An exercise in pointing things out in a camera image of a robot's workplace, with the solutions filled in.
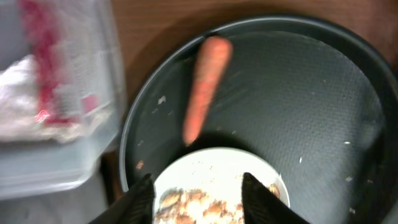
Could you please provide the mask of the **red snack wrapper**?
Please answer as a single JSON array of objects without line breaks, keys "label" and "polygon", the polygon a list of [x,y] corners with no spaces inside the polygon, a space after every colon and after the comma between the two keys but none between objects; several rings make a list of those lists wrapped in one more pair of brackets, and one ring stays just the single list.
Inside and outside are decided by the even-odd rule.
[{"label": "red snack wrapper", "polygon": [[45,125],[84,123],[98,107],[98,36],[86,1],[18,0],[32,47],[39,83],[39,112]]}]

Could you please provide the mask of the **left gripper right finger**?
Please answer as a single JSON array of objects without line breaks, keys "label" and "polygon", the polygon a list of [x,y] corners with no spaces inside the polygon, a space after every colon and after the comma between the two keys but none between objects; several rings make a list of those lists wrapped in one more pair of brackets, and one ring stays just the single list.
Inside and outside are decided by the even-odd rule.
[{"label": "left gripper right finger", "polygon": [[309,224],[248,172],[243,174],[241,195],[245,224]]}]

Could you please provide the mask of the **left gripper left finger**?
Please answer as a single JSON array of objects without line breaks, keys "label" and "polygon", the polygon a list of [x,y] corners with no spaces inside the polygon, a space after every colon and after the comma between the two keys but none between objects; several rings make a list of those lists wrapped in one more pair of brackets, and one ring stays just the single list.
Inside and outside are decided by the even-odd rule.
[{"label": "left gripper left finger", "polygon": [[146,174],[90,224],[152,224],[154,184]]}]

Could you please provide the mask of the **white napkin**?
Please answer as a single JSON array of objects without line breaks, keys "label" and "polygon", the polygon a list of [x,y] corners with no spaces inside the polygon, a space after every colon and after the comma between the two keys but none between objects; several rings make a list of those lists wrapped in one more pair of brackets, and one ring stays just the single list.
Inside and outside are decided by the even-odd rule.
[{"label": "white napkin", "polygon": [[75,87],[56,91],[61,99],[60,109],[66,112],[67,121],[55,121],[57,106],[40,108],[39,79],[33,55],[15,61],[1,71],[1,141],[45,141],[69,142],[93,134],[107,121],[114,109],[111,102],[95,106],[89,112],[82,112],[81,103],[74,103],[66,97],[74,96]]}]

